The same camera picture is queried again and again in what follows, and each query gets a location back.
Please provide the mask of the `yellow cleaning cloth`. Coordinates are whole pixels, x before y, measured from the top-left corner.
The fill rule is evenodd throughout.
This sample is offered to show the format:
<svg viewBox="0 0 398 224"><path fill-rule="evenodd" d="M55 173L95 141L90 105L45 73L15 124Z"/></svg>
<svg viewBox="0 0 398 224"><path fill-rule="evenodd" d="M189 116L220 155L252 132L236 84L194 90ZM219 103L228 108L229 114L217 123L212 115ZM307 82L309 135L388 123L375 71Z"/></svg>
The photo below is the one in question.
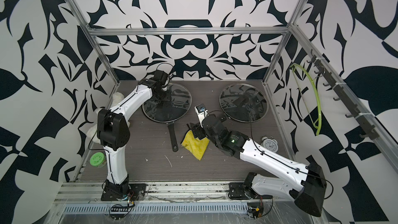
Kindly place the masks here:
<svg viewBox="0 0 398 224"><path fill-rule="evenodd" d="M201 161L209 142L210 140L208 138L203 138L201 140L195 138L193 132L189 130L185 134L181 146L190 151L197 160Z"/></svg>

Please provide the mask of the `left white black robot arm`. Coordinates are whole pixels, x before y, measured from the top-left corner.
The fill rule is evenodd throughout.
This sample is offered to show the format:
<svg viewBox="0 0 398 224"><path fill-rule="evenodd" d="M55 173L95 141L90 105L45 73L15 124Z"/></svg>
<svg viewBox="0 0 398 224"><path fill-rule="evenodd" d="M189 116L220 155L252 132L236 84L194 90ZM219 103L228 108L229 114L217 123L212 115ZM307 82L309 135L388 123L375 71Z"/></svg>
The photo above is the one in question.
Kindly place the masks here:
<svg viewBox="0 0 398 224"><path fill-rule="evenodd" d="M129 191L129 176L125 167L125 147L130 139L127 122L148 100L166 100L168 73L156 70L153 77L140 80L132 92L116 106L101 110L97 115L97 138L104 147L107 159L105 189L119 195Z"/></svg>

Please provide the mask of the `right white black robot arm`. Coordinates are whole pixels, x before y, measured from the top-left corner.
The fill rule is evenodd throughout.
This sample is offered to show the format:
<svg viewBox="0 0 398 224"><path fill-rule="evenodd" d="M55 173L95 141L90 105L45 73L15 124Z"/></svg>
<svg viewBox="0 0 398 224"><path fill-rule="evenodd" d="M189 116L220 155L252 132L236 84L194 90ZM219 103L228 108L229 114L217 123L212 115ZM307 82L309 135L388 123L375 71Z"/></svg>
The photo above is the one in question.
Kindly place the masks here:
<svg viewBox="0 0 398 224"><path fill-rule="evenodd" d="M294 204L307 214L321 217L327 180L316 162L298 163L269 151L249 136L228 130L215 115L198 115L200 121L189 127L196 138L208 138L230 157L251 163L283 180L281 189Z"/></svg>

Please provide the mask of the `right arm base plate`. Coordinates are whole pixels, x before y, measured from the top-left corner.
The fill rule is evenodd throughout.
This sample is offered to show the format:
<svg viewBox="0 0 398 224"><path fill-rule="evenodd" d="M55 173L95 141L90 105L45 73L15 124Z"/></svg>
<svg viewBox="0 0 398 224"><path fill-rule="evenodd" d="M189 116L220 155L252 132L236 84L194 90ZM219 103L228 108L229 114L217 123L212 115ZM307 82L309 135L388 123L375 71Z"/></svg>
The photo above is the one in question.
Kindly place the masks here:
<svg viewBox="0 0 398 224"><path fill-rule="evenodd" d="M258 194L244 183L229 183L228 197L231 200L257 199Z"/></svg>

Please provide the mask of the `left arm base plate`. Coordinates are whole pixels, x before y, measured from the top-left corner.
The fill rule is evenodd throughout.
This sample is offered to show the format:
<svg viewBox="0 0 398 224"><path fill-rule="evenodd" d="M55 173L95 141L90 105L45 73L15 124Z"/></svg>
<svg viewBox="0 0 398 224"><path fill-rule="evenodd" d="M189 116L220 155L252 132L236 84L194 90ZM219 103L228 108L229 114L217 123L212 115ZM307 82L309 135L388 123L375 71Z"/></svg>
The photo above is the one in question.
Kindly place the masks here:
<svg viewBox="0 0 398 224"><path fill-rule="evenodd" d="M109 181L105 182L101 201L126 201L139 200L146 194L147 184L123 184L115 185Z"/></svg>

